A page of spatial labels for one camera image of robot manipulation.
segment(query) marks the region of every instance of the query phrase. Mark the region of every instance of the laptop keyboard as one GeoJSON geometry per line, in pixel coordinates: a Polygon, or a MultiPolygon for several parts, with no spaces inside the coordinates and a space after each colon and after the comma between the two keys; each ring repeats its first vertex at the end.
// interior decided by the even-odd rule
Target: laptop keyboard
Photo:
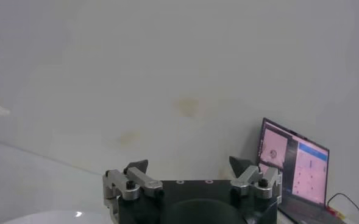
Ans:
{"type": "Polygon", "coordinates": [[[285,199],[280,205],[282,211],[291,215],[293,219],[297,220],[299,223],[344,223],[337,218],[332,217],[327,211],[308,205],[299,200],[293,198],[285,199]],[[301,220],[312,219],[310,222],[302,222],[301,220]]]}

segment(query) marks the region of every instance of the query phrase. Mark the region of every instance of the laptop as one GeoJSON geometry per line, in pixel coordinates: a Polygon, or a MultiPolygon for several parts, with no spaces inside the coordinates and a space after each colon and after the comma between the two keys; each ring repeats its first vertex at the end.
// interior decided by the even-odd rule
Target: laptop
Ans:
{"type": "Polygon", "coordinates": [[[282,175],[279,210],[296,223],[344,223],[326,210],[330,152],[327,148],[267,118],[263,119],[258,161],[263,173],[276,167],[282,175]]]}

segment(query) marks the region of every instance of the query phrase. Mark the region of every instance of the cable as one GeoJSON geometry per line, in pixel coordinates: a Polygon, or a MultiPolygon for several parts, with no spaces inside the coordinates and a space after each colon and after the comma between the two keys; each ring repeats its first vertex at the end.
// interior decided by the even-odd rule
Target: cable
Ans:
{"type": "Polygon", "coordinates": [[[338,196],[338,195],[345,196],[345,197],[358,209],[358,211],[359,211],[358,205],[355,204],[354,201],[352,201],[352,200],[351,200],[347,195],[345,195],[344,193],[336,193],[336,194],[334,194],[334,195],[327,201],[327,207],[329,207],[329,204],[330,204],[331,200],[332,200],[333,198],[335,198],[336,196],[338,196]]]}

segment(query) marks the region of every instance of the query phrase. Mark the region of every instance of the metal clamp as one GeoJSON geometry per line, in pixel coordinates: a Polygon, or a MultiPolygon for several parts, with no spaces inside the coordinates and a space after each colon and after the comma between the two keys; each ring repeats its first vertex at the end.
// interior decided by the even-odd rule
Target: metal clamp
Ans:
{"type": "Polygon", "coordinates": [[[282,173],[279,173],[277,168],[270,167],[254,187],[258,198],[270,199],[276,196],[278,204],[282,202],[282,173]]]}
{"type": "Polygon", "coordinates": [[[257,166],[249,166],[237,179],[230,182],[232,187],[239,192],[240,196],[246,196],[249,193],[249,188],[253,182],[262,178],[263,174],[259,171],[257,166]]]}
{"type": "Polygon", "coordinates": [[[140,197],[140,186],[129,180],[118,170],[108,170],[102,177],[104,204],[110,209],[113,222],[118,223],[118,198],[132,201],[140,197]]]}
{"type": "Polygon", "coordinates": [[[155,198],[163,196],[163,183],[161,181],[152,179],[136,167],[128,168],[126,175],[130,180],[140,185],[147,196],[155,198]]]}

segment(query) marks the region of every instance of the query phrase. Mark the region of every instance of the laptop screen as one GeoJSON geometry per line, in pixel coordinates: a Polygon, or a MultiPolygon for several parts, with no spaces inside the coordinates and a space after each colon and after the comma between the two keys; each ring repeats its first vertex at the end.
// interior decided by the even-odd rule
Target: laptop screen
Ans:
{"type": "Polygon", "coordinates": [[[329,151],[267,119],[263,122],[258,163],[265,172],[283,172],[283,190],[316,204],[325,203],[329,151]]]}

